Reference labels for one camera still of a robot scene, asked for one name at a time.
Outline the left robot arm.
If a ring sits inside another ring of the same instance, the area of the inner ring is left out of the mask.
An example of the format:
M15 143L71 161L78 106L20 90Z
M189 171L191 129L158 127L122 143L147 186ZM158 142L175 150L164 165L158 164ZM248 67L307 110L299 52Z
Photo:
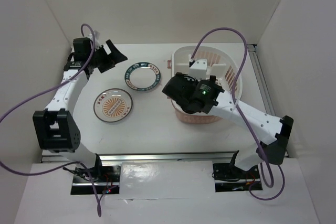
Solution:
M93 182L103 177L102 162L98 154L81 143L81 133L72 114L82 89L95 69L104 73L127 60L112 41L107 40L106 46L109 52L92 38L74 39L74 50L64 66L61 86L44 110L33 114L39 147L84 164L85 176Z

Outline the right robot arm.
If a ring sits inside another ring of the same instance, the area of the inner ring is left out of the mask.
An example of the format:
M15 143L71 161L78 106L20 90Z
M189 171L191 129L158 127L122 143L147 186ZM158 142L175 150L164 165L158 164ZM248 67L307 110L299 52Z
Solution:
M233 177L242 177L263 161L273 165L283 163L293 118L279 118L244 102L234 102L232 95L216 84L214 76L208 80L196 80L186 74L177 73L162 92L187 114L204 112L253 130L258 142L234 154L229 165L229 172Z

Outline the white and pink dish rack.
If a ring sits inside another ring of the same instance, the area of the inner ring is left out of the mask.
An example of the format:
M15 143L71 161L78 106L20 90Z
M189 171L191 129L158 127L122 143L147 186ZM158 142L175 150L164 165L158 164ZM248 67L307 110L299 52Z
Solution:
M171 70L171 76L174 76L177 72L188 74L189 60L191 59L194 49L194 46L184 46L172 53L168 64L168 68ZM217 85L226 91L232 90L238 67L231 56L213 47L200 46L193 59L207 60L206 78L208 79L210 76L215 76ZM175 109L176 117L183 123L211 124L221 120L218 116L206 115L204 113L187 114L183 112L175 101L171 101L171 104Z

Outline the green rimmed white plate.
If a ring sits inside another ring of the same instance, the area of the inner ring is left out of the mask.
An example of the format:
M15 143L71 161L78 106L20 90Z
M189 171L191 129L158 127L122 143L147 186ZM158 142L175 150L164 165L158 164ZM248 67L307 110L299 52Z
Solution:
M160 84L161 72L153 63L138 62L126 70L124 81L134 91L149 92Z

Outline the plate with orange sunburst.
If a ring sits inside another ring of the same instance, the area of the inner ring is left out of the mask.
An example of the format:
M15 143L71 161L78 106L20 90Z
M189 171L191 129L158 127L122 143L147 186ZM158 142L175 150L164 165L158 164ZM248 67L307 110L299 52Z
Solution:
M94 103L95 116L106 123L116 123L126 118L133 108L131 95L123 89L112 88L100 93Z

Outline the aluminium rail front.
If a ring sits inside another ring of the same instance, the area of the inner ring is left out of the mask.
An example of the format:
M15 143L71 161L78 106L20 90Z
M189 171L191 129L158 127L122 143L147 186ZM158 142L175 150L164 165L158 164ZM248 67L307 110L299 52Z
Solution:
M167 161L230 161L234 152L205 153L164 153L164 154L118 154L100 155L101 161L107 163L122 162L167 162Z

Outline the aluminium rail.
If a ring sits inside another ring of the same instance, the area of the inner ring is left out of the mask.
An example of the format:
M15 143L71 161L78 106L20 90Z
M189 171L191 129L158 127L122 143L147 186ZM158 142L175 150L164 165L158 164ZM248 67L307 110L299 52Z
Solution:
M270 98L269 90L266 84L266 80L263 74L263 70L261 68L260 61L258 59L258 55L256 53L256 45L249 44L247 45L251 64L253 66L255 76L257 79L257 83L259 86L259 90L261 93L262 101L264 103L265 110L270 115L275 115L274 107Z
M167 162L167 161L230 161L234 152L205 153L164 153L164 154L118 154L100 155L101 161L107 163L122 162Z

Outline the aluminium rail right side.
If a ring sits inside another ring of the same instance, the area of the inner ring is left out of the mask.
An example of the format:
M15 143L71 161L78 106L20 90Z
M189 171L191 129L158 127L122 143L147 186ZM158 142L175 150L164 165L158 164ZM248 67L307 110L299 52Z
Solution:
M270 98L269 90L266 84L266 80L263 74L263 70L261 68L260 61L258 59L258 55L256 53L256 45L249 44L247 45L251 64L253 66L255 76L257 79L257 83L259 86L259 90L261 93L262 101L264 103L265 110L270 115L275 115L274 107Z

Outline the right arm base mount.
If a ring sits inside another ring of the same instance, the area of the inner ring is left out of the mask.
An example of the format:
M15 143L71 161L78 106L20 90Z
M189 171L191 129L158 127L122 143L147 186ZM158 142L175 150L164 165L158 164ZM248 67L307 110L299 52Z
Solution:
M260 173L257 166L249 171L241 171L231 167L229 163L214 163L212 178L215 183L215 192L237 192L262 190Z

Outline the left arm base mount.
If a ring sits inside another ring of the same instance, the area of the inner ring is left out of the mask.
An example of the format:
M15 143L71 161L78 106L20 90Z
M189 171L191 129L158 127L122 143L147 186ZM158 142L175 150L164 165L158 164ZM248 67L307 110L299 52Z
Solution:
M75 168L73 172L71 185L71 195L93 195L92 184L89 176L83 169ZM121 166L103 166L99 177L93 177L93 183L97 194L101 195L104 191L106 194L119 194L120 189Z

